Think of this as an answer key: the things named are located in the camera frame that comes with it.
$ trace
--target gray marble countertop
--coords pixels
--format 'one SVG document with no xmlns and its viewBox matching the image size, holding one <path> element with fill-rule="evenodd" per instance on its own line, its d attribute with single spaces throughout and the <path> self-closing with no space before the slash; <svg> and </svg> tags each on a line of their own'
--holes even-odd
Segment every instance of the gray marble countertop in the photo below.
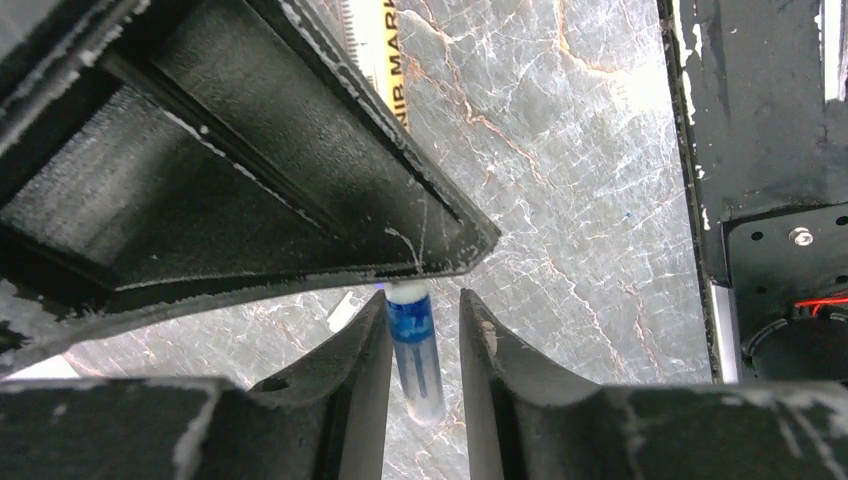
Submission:
<svg viewBox="0 0 848 480">
<path fill-rule="evenodd" d="M 340 34 L 339 5 L 316 2 Z M 709 382 L 704 320 L 652 0 L 405 0 L 413 136 L 503 231 L 433 282 L 447 419 L 419 427 L 393 379 L 384 478 L 468 478 L 459 289 L 561 365 L 605 383 Z M 226 375 L 249 387 L 330 335 L 347 292 L 181 318 L 65 358 L 91 375 Z"/>
</svg>

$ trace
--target blue and white marker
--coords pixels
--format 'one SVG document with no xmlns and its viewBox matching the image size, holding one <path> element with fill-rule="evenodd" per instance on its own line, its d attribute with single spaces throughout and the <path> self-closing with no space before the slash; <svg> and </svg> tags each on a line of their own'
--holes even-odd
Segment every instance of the blue and white marker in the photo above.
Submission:
<svg viewBox="0 0 848 480">
<path fill-rule="evenodd" d="M 442 373 L 427 280 L 386 284 L 386 310 L 409 416 L 422 425 L 445 415 Z"/>
</svg>

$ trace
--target yellow label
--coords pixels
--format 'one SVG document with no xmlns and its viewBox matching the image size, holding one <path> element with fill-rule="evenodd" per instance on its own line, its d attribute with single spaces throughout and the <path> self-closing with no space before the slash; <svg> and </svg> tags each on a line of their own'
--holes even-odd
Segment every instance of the yellow label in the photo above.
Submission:
<svg viewBox="0 0 848 480">
<path fill-rule="evenodd" d="M 406 91 L 403 86 L 403 67 L 400 60 L 400 39 L 398 38 L 398 13 L 395 0 L 383 0 L 383 37 L 386 55 L 387 82 L 380 96 L 389 106 L 395 118 L 409 128 L 407 118 Z"/>
</svg>

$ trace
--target silver screw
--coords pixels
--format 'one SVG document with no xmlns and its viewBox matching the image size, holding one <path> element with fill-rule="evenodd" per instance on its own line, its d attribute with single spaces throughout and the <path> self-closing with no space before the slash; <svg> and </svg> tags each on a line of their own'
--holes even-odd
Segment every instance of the silver screw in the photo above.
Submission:
<svg viewBox="0 0 848 480">
<path fill-rule="evenodd" d="M 799 247 L 806 247 L 813 243 L 813 234 L 804 227 L 798 227 L 789 232 L 789 239 Z"/>
</svg>

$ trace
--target marble surface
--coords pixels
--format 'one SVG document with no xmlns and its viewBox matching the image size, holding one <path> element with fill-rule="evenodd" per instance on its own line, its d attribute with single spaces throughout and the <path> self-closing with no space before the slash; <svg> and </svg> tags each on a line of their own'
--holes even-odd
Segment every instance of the marble surface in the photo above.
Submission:
<svg viewBox="0 0 848 480">
<path fill-rule="evenodd" d="M 341 33 L 339 5 L 316 2 Z M 414 137 L 503 231 L 473 273 L 434 282 L 448 415 L 422 428 L 393 379 L 384 478 L 468 478 L 459 289 L 597 382 L 709 382 L 653 0 L 404 0 Z M 309 292 L 75 346 L 81 373 L 222 374 L 245 387 L 331 335 L 347 292 Z"/>
</svg>

